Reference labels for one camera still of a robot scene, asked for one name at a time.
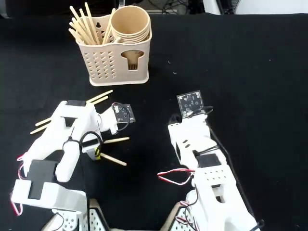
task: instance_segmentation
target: black table surface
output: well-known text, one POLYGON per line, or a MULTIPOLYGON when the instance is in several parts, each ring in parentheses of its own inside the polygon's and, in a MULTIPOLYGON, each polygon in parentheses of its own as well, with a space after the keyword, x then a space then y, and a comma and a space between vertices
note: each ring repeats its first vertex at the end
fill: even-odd
MULTIPOLYGON (((40 230, 47 209, 24 206, 15 217, 9 194, 16 157, 39 136, 34 124, 62 100, 86 100, 113 89, 108 101, 130 103, 136 123, 104 151, 128 162, 82 157, 86 188, 108 224, 159 229, 191 189, 157 179, 178 167, 167 124, 176 95, 200 90, 214 106, 209 122, 265 231, 308 230, 308 16, 153 16, 150 79, 142 85, 93 87, 68 33, 69 18, 0 20, 1 230, 40 230)), ((75 177, 70 188, 80 188, 75 177)))

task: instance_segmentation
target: circuit board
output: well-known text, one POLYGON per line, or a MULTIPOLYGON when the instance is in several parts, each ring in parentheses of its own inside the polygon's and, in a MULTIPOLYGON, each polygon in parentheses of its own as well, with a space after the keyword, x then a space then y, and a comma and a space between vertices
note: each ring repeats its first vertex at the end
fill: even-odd
POLYGON ((183 95, 178 95, 178 102, 182 114, 182 118, 187 118, 191 113, 204 113, 204 104, 199 90, 189 92, 183 95))
MULTIPOLYGON (((123 104, 123 106, 125 106, 129 111, 129 117, 130 117, 129 122, 130 123, 135 122, 136 121, 135 116, 133 114, 133 110, 131 109, 130 104, 123 104)), ((115 111, 115 117, 116 117, 118 124, 123 124, 123 123, 128 122, 127 121, 128 119, 127 111, 124 108, 122 108, 120 105, 114 105, 114 111, 115 111)))

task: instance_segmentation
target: wooden chopstick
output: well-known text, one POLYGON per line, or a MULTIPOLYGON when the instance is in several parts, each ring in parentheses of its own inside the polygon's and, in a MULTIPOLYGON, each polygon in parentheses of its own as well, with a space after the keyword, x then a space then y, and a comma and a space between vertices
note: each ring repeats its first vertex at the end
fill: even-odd
POLYGON ((89 9, 87 2, 85 2, 85 6, 86 6, 87 15, 88 15, 88 18, 89 18, 89 21, 90 21, 90 26, 91 26, 91 29, 92 29, 93 37, 95 38, 96 43, 100 44, 98 37, 97 37, 97 34, 96 34, 96 29, 95 29, 95 26, 94 26, 94 23, 93 23, 92 15, 91 15, 91 12, 90 12, 90 9, 89 9))
POLYGON ((81 27, 81 24, 82 24, 82 23, 79 23, 79 22, 76 20, 76 18, 72 18, 72 22, 73 22, 73 24, 75 25, 75 27, 76 27, 78 33, 82 36, 83 40, 84 40, 85 42, 87 42, 89 45, 94 45, 94 44, 95 44, 94 41, 92 41, 92 40, 90 39, 90 37, 88 36, 88 34, 87 34, 87 33, 85 32, 85 30, 81 27))
POLYGON ((51 117, 47 118, 47 119, 44 119, 42 121, 39 121, 35 124, 35 126, 41 126, 42 124, 46 124, 47 122, 50 122, 51 121, 51 117))
MULTIPOLYGON (((78 14, 77 14, 77 12, 75 11, 75 9, 74 9, 72 6, 70 6, 69 9, 70 9, 71 12, 73 13, 73 15, 74 15, 74 17, 77 19, 77 21, 78 21, 78 22, 81 22, 81 19, 80 19, 80 17, 78 16, 78 14)), ((81 25, 82 29, 86 30, 86 27, 85 27, 82 23, 81 23, 80 25, 81 25)))
POLYGON ((123 137, 118 139, 112 139, 112 140, 105 140, 104 143, 115 143, 115 142, 121 142, 121 141, 127 141, 129 140, 129 137, 123 137))
POLYGON ((92 102, 92 104, 96 105, 96 104, 98 104, 98 103, 100 103, 100 102, 102 102, 102 101, 104 101, 106 99, 108 99, 108 96, 102 97, 99 100, 92 102))
POLYGON ((93 97, 93 98, 87 100, 87 103, 91 103, 91 102, 93 102, 93 101, 99 99, 100 97, 103 97, 103 96, 105 96, 105 95, 110 94, 110 93, 113 92, 113 91, 114 91, 114 90, 109 90, 109 91, 106 91, 106 92, 104 92, 104 93, 102 93, 102 94, 100 94, 100 95, 98 95, 98 96, 95 96, 95 97, 93 97))
POLYGON ((115 13, 115 11, 116 11, 115 8, 113 8, 112 11, 111 11, 110 18, 109 18, 109 21, 108 21, 107 29, 105 30, 105 36, 104 36, 102 44, 106 44, 107 41, 109 41, 109 36, 110 36, 110 31, 111 31, 111 29, 110 29, 111 16, 115 13))
POLYGON ((86 26, 88 36, 90 37, 90 39, 93 41, 93 43, 94 43, 95 45, 98 45, 98 44, 96 44, 96 42, 94 41, 94 38, 93 38, 93 36, 92 36, 92 34, 91 34, 91 30, 90 30, 89 24, 88 24, 88 22, 87 22, 87 19, 86 19, 86 17, 85 17, 85 14, 83 13, 82 9, 79 9, 79 11, 80 11, 81 19, 83 20, 83 23, 84 23, 84 25, 86 26))
MULTIPOLYGON (((93 97, 93 98, 87 100, 86 102, 87 102, 87 103, 91 103, 91 102, 93 102, 93 101, 99 99, 100 97, 103 97, 103 96, 105 96, 105 95, 110 94, 110 93, 113 92, 113 91, 114 91, 114 90, 106 91, 106 92, 104 92, 104 93, 102 93, 102 94, 99 94, 98 96, 95 96, 95 97, 93 97)), ((45 123, 50 122, 50 121, 51 121, 51 117, 49 117, 49 118, 47 118, 47 119, 44 119, 44 120, 42 120, 42 121, 40 121, 40 122, 37 122, 37 123, 35 124, 35 126, 37 127, 37 126, 40 126, 40 125, 45 124, 45 123)))
POLYGON ((125 163, 125 162, 123 162, 121 160, 115 159, 115 158, 113 158, 113 157, 111 157, 109 155, 106 155, 104 153, 101 153, 101 157, 104 157, 104 158, 106 158, 108 160, 111 160, 111 161, 113 161, 113 162, 115 162, 115 163, 117 163, 119 165, 127 166, 127 163, 125 163))
POLYGON ((48 125, 49 125, 49 124, 45 124, 44 126, 42 126, 42 127, 40 127, 40 128, 37 128, 37 129, 33 130, 32 132, 30 132, 30 134, 32 135, 32 134, 34 134, 34 133, 37 133, 37 132, 39 132, 39 131, 42 131, 42 130, 44 130, 45 128, 47 128, 48 125))
POLYGON ((68 31, 72 34, 72 36, 74 36, 74 38, 75 38, 79 43, 83 43, 82 38, 79 36, 79 34, 78 34, 75 30, 69 29, 68 31))

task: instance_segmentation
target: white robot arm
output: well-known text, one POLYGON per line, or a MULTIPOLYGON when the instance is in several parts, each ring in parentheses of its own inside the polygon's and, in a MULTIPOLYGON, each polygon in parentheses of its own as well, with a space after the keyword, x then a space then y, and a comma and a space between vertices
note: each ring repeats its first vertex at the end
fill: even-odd
POLYGON ((234 175, 219 146, 211 139, 199 91, 178 96, 182 122, 168 125, 179 162, 194 171, 195 190, 187 194, 195 230, 260 231, 247 211, 234 175))
MULTIPOLYGON (((68 182, 80 153, 77 142, 65 143, 68 138, 79 141, 87 131, 94 131, 100 138, 102 138, 101 132, 107 130, 112 134, 117 132, 117 120, 111 107, 102 114, 98 114, 92 103, 80 105, 79 102, 62 101, 59 104, 44 133, 34 141, 23 156, 25 176, 29 172, 32 160, 44 160, 52 152, 63 149, 64 155, 55 174, 59 182, 68 182)), ((84 141, 92 139, 96 139, 95 135, 89 134, 84 141)))
POLYGON ((20 158, 26 179, 16 180, 11 201, 52 209, 62 216, 63 221, 72 221, 69 225, 63 223, 62 228, 66 231, 75 230, 77 224, 78 230, 88 230, 86 194, 66 189, 57 182, 71 179, 80 149, 93 160, 100 159, 101 132, 110 130, 116 134, 117 123, 113 106, 99 114, 92 103, 62 101, 44 133, 20 158), (45 160, 56 150, 64 151, 59 163, 45 160))

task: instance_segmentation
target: plastic utensil holder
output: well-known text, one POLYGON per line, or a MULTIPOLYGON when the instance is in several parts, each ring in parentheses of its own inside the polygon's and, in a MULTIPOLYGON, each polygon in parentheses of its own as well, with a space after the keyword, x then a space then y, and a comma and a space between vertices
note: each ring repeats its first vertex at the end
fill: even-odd
MULTIPOLYGON (((100 43, 103 42, 105 30, 110 15, 93 17, 96 34, 100 43)), ((85 45, 78 43, 82 57, 85 61, 90 83, 96 87, 121 84, 145 83, 149 79, 148 63, 152 30, 145 41, 135 44, 113 43, 114 37, 110 36, 110 43, 104 45, 85 45), (129 70, 128 59, 121 56, 125 51, 142 51, 138 58, 136 70, 129 70)))

